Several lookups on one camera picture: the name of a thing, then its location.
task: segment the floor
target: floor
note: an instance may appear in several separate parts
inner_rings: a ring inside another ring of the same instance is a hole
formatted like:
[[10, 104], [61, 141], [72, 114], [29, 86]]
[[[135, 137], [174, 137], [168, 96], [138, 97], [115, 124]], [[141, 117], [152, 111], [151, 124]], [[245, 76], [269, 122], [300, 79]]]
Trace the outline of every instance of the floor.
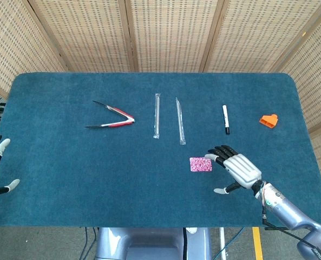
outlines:
[[[226, 242], [230, 241], [239, 230], [237, 227], [225, 228]], [[214, 257], [219, 251], [218, 229], [211, 228], [210, 233]], [[307, 232], [300, 230], [293, 233], [303, 237]], [[265, 231], [262, 228], [260, 228], [260, 238], [263, 259], [302, 259], [296, 249], [296, 239], [278, 231]], [[79, 259], [85, 240], [84, 227], [0, 227], [0, 259]], [[89, 227], [87, 247], [93, 240], [93, 229]], [[96, 243], [87, 255], [87, 259], [94, 259], [95, 250]], [[251, 228], [245, 228], [228, 247], [227, 254], [227, 260], [256, 258]]]

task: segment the black fingertip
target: black fingertip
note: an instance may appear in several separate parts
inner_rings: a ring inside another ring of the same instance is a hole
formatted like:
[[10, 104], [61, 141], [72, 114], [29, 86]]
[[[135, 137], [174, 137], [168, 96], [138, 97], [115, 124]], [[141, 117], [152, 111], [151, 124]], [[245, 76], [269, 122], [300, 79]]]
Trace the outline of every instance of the black fingertip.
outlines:
[[217, 146], [215, 149], [216, 149], [215, 154], [218, 155], [219, 157], [223, 158], [224, 160], [226, 160], [226, 159], [229, 158], [229, 156], [227, 156], [225, 153], [223, 153], [223, 152], [219, 149], [218, 146]]
[[241, 188], [241, 185], [237, 181], [235, 181], [235, 183], [230, 184], [229, 186], [227, 186], [225, 191], [227, 193], [230, 193], [230, 192], [232, 192], [232, 191], [234, 191], [234, 190], [236, 190], [238, 188]]
[[228, 149], [225, 149], [224, 147], [218, 146], [218, 147], [216, 147], [216, 149], [221, 151], [228, 158], [234, 156], [231, 152], [229, 152]]
[[225, 160], [224, 160], [223, 158], [220, 158], [220, 157], [217, 157], [217, 158], [215, 159], [215, 162], [218, 163], [218, 164], [220, 164], [223, 168], [225, 168], [224, 161], [225, 161]]
[[210, 150], [208, 150], [208, 152], [217, 155], [217, 154], [215, 153], [215, 152], [216, 152], [215, 149], [210, 149]]
[[228, 145], [222, 145], [223, 148], [227, 149], [229, 152], [231, 152], [233, 155], [237, 155], [238, 152], [236, 152], [233, 148], [231, 148]]

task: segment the white fingertip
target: white fingertip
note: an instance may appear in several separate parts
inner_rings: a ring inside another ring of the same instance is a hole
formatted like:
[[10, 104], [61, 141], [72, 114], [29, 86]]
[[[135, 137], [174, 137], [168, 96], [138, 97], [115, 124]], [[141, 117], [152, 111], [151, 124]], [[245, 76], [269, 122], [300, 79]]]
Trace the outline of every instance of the white fingertip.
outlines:
[[223, 188], [215, 188], [213, 191], [214, 191], [215, 193], [223, 194], [223, 195], [229, 194], [228, 192], [226, 192], [225, 188], [224, 188], [224, 189], [223, 189]]
[[218, 156], [212, 153], [205, 154], [206, 159], [211, 159], [212, 161], [215, 161]]
[[9, 188], [9, 192], [12, 191], [14, 188], [17, 187], [17, 185], [19, 184], [20, 180], [19, 179], [15, 179], [13, 180], [8, 186], [5, 186], [6, 188]]
[[0, 156], [3, 156], [3, 152], [5, 148], [9, 145], [10, 141], [11, 140], [9, 138], [6, 138], [4, 141], [0, 143]]

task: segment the red and silver tongs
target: red and silver tongs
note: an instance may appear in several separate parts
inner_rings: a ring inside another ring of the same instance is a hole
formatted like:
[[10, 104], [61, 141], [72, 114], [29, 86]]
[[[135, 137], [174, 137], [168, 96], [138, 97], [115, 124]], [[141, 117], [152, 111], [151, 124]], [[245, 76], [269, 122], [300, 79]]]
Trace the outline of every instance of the red and silver tongs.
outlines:
[[115, 107], [111, 107], [109, 105], [106, 105], [104, 103], [101, 103], [99, 101], [93, 100], [93, 102], [103, 105], [105, 106], [108, 110], [111, 110], [113, 112], [116, 112], [122, 116], [125, 116], [127, 118], [126, 121], [121, 121], [121, 122], [116, 122], [116, 123], [106, 123], [104, 125], [93, 125], [93, 126], [86, 126], [86, 128], [101, 128], [101, 127], [119, 127], [119, 126], [125, 126], [125, 125], [131, 125], [132, 123], [135, 122], [135, 119], [131, 116], [128, 115], [126, 112], [123, 112], [122, 110], [115, 108]]

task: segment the whiteboard marker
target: whiteboard marker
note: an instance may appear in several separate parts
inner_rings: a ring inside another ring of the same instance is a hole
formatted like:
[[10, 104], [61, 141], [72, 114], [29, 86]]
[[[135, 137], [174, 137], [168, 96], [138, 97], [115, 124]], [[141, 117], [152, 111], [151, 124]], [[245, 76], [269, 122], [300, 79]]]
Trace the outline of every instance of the whiteboard marker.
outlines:
[[225, 133], [230, 134], [229, 118], [227, 117], [226, 105], [223, 105], [223, 114], [224, 114], [224, 123], [225, 123]]

